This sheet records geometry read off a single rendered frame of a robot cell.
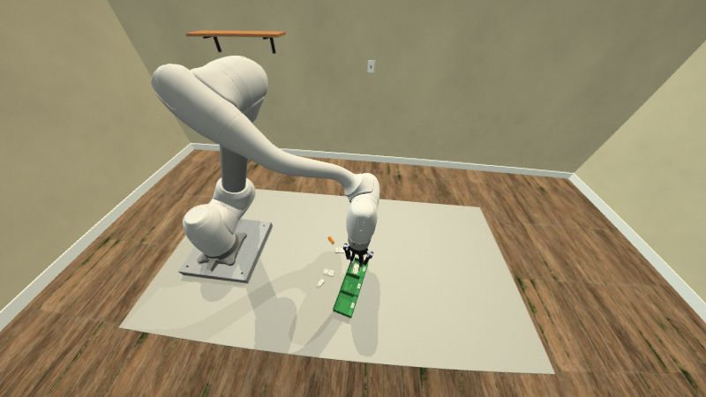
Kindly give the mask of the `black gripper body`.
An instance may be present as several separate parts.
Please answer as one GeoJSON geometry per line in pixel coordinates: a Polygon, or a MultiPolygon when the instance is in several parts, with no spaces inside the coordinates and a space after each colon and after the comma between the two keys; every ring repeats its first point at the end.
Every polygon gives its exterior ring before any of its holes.
{"type": "Polygon", "coordinates": [[[357,250],[352,249],[350,246],[349,246],[349,249],[350,249],[352,252],[356,253],[357,255],[358,255],[358,254],[362,254],[362,256],[363,256],[363,255],[365,255],[365,254],[368,253],[368,252],[367,252],[368,249],[365,249],[365,250],[363,250],[363,251],[357,251],[357,250]]]}

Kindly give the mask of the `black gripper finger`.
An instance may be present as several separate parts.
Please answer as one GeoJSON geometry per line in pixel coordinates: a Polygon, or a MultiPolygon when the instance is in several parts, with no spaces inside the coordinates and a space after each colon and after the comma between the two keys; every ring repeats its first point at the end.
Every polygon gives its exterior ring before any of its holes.
{"type": "Polygon", "coordinates": [[[343,245],[343,249],[345,250],[345,254],[346,254],[347,260],[350,259],[350,261],[351,261],[351,262],[350,262],[351,268],[353,268],[353,265],[354,265],[354,263],[355,263],[355,258],[354,258],[354,257],[355,257],[355,253],[352,252],[352,255],[350,256],[349,246],[348,246],[346,243],[343,245]]]}
{"type": "Polygon", "coordinates": [[[372,251],[371,252],[367,251],[367,252],[368,252],[367,257],[365,258],[365,260],[364,260],[364,256],[362,256],[362,254],[358,254],[358,257],[360,258],[359,259],[360,266],[358,267],[358,271],[360,271],[360,269],[361,269],[360,267],[362,267],[362,264],[364,264],[364,266],[366,266],[369,259],[372,258],[373,252],[372,251]]]}

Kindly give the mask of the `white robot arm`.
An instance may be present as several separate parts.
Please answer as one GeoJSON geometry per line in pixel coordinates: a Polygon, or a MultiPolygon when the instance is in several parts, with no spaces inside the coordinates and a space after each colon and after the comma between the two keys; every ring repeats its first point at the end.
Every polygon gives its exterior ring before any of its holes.
{"type": "Polygon", "coordinates": [[[247,237],[235,229],[255,197],[255,187],[246,178],[248,160],[284,175],[340,183],[351,203],[346,218],[349,246],[357,251],[368,248],[378,219],[377,178],[287,154],[274,146],[252,124],[268,88],[260,65],[244,56],[223,57],[191,70],[166,64],[154,72],[151,85],[178,119],[220,145],[222,179],[213,199],[208,205],[195,206],[183,219],[184,233],[202,251],[197,261],[208,263],[207,270],[213,271],[218,264],[233,266],[247,237]]]}

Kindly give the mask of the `green rack of bins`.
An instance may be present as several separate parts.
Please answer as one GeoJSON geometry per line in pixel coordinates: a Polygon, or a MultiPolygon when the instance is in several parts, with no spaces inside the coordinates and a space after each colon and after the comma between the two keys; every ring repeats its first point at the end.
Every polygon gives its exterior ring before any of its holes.
{"type": "Polygon", "coordinates": [[[348,318],[352,318],[367,266],[368,263],[366,266],[362,265],[360,271],[358,271],[356,275],[352,273],[354,266],[351,268],[351,264],[349,263],[348,270],[345,274],[342,286],[334,304],[334,312],[342,314],[348,318]]]}

